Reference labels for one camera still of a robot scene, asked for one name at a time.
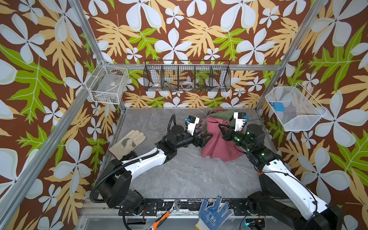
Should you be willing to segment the maroon pink cloth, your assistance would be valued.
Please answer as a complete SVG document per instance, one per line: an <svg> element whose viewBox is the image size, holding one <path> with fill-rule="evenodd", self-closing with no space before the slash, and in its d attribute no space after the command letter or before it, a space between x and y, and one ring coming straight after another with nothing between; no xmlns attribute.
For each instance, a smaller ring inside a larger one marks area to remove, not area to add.
<svg viewBox="0 0 368 230"><path fill-rule="evenodd" d="M229 121L210 117L207 119L206 124L208 134L212 134L213 137L202 148L202 158L209 156L212 159L217 158L221 159L223 162L228 162L243 156L243 153L240 153L236 149L234 142L226 141L222 138L223 134L221 133L218 125L228 125Z"/></svg>

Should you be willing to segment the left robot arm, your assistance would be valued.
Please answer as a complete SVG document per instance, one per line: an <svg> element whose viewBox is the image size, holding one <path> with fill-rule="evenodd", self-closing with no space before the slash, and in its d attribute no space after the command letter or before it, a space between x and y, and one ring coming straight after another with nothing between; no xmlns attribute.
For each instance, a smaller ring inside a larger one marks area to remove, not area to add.
<svg viewBox="0 0 368 230"><path fill-rule="evenodd" d="M131 182L146 171L172 160L179 148L187 148L189 145L205 147L213 136L195 132L199 121L198 117L189 116L185 126L181 126L176 123L175 115L172 115L166 135L156 142L154 149L129 160L112 160L107 165L90 191L90 201L140 215L145 209L146 200L138 191L129 188Z"/></svg>

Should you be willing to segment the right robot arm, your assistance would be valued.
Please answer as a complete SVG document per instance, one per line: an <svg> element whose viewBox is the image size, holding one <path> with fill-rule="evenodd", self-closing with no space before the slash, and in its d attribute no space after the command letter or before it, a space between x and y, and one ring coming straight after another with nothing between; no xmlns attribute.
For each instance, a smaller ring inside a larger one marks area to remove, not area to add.
<svg viewBox="0 0 368 230"><path fill-rule="evenodd" d="M293 230L342 229L342 210L316 196L285 167L280 156L264 145L266 133L260 125L250 124L245 132L229 125L218 127L223 139L240 147L254 168L270 178L295 205L292 208L264 192L255 192L247 198L249 212L272 216Z"/></svg>

